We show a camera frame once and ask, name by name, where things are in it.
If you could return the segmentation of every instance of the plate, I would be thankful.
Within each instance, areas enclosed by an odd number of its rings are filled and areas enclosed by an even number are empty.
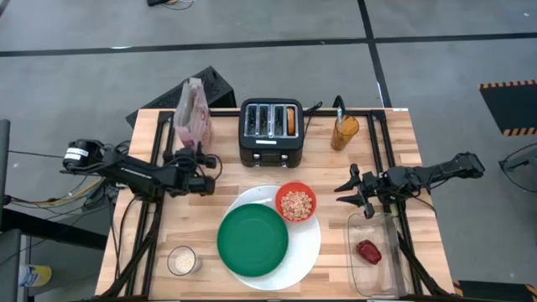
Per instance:
[[[274,200],[278,189],[278,185],[262,185],[245,191],[229,206],[224,217],[239,206],[252,203],[275,210]],[[285,221],[285,225],[289,245],[278,267],[259,277],[245,277],[230,270],[235,278],[253,289],[280,290],[297,284],[311,271],[321,249],[321,229],[317,217],[313,215],[301,223]]]
[[[284,220],[273,209],[248,204],[231,211],[218,229],[218,253],[234,273],[257,277],[284,259],[289,238]]]

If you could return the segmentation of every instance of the yellow and black hazard tape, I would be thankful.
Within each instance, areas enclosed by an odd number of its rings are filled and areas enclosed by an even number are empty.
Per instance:
[[[487,89],[487,88],[524,86],[524,85],[537,85],[537,81],[536,80],[527,80],[527,81],[509,81],[509,82],[479,84],[479,86],[477,88],[479,88],[479,89]]]
[[[534,302],[537,302],[537,289],[529,284],[526,284],[526,289],[531,293],[531,297],[533,298]]]
[[[522,135],[534,135],[537,134],[536,128],[515,128],[515,129],[505,129],[503,130],[503,135],[505,136],[522,136]]]
[[[459,296],[463,296],[462,295],[462,289],[461,289],[461,284],[459,283],[459,281],[457,280],[453,280],[453,289],[455,289],[455,294],[459,295]]]

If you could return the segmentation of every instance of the black toaster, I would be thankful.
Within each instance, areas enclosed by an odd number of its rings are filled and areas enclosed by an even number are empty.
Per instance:
[[[247,99],[241,106],[238,142],[247,167],[297,167],[304,146],[302,105],[293,99]]]

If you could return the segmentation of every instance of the concrete floor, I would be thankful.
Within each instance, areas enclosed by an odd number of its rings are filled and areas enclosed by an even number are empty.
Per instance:
[[[537,32],[535,1],[366,3],[376,37]],[[364,36],[353,0],[198,0],[182,12],[143,0],[11,0],[0,17],[0,51]],[[479,180],[452,180],[433,193],[452,277],[537,285],[535,194],[511,185],[497,163],[536,139],[503,137],[477,90],[534,79],[537,39],[378,44],[378,52],[393,106],[410,109],[424,164],[471,151],[487,168]],[[0,118],[12,120],[12,149],[62,154],[77,138],[118,143],[132,132],[124,116],[208,65],[239,104],[281,96],[330,106],[341,94],[348,106],[382,106],[365,44],[319,45],[3,57]],[[10,155],[8,193],[61,195],[80,178],[60,168],[58,159]],[[525,184],[537,188],[534,168],[516,173],[533,176]],[[92,224],[107,223],[104,215]],[[90,273],[100,267],[98,259],[86,264]],[[38,301],[87,298],[95,282],[88,277]]]

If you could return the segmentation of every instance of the glass baking dish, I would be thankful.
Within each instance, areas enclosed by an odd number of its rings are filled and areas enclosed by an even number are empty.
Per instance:
[[[369,240],[382,255],[377,264],[360,256],[358,243]],[[390,214],[377,213],[366,219],[362,213],[352,214],[345,231],[349,282],[364,297],[398,298],[409,291],[409,281],[403,275],[397,241],[397,229]]]

